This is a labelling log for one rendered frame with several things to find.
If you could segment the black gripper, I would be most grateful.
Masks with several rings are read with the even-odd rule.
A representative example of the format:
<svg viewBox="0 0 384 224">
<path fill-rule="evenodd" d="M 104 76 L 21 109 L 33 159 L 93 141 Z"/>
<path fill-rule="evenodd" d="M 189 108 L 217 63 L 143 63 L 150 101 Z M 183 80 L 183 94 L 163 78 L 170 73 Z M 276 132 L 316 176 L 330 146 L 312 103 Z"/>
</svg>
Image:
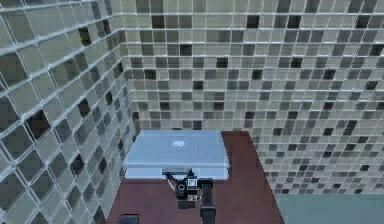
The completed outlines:
<svg viewBox="0 0 384 224">
<path fill-rule="evenodd" d="M 171 173 L 165 174 L 168 184 L 175 187 L 175 195 L 177 198 L 177 206 L 179 209 L 194 208 L 196 204 L 196 187 L 190 187 L 187 182 L 178 181 Z M 190 169 L 187 172 L 187 178 L 195 179 L 195 174 Z"/>
</svg>

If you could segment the silver closed laptop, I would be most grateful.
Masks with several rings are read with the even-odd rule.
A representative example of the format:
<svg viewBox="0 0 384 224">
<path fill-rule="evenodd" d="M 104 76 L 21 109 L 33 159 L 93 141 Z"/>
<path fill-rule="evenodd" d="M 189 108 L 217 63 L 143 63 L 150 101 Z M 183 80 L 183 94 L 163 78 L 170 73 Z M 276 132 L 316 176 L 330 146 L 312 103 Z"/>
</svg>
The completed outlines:
<svg viewBox="0 0 384 224">
<path fill-rule="evenodd" d="M 230 167 L 219 130 L 142 130 L 123 166 L 126 179 L 198 178 L 227 180 Z"/>
</svg>

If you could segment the red-brown wooden table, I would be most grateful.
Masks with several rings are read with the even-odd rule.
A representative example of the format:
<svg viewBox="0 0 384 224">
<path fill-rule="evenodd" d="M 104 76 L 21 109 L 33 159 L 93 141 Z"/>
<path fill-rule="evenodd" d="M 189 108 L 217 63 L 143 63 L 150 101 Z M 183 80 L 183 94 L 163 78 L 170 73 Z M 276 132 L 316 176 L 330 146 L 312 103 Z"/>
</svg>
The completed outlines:
<svg viewBox="0 0 384 224">
<path fill-rule="evenodd" d="M 285 224 L 249 134 L 222 133 L 229 178 L 213 185 L 215 224 Z M 165 180 L 122 180 L 107 224 L 136 215 L 139 224 L 202 224 L 200 209 L 180 209 Z"/>
</svg>

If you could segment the small black flat object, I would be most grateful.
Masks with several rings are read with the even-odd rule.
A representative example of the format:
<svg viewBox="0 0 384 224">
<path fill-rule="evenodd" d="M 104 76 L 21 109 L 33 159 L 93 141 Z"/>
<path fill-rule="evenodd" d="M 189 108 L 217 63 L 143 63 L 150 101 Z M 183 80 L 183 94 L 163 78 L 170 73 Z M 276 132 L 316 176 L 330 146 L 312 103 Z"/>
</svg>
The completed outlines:
<svg viewBox="0 0 384 224">
<path fill-rule="evenodd" d="M 131 214 L 122 214 L 119 217 L 118 224 L 139 224 L 139 216 Z"/>
</svg>

